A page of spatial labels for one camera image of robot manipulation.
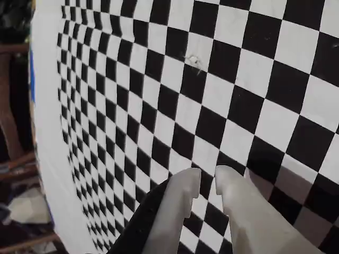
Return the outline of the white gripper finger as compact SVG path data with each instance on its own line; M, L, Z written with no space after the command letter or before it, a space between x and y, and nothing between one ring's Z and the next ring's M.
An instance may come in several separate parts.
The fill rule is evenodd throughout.
M320 253L230 166L215 171L216 193L229 217L233 253Z

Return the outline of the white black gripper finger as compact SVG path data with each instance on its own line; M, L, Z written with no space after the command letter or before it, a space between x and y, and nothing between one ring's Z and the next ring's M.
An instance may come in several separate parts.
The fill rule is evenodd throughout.
M184 219L198 198L201 169L188 168L151 190L110 253L177 253Z

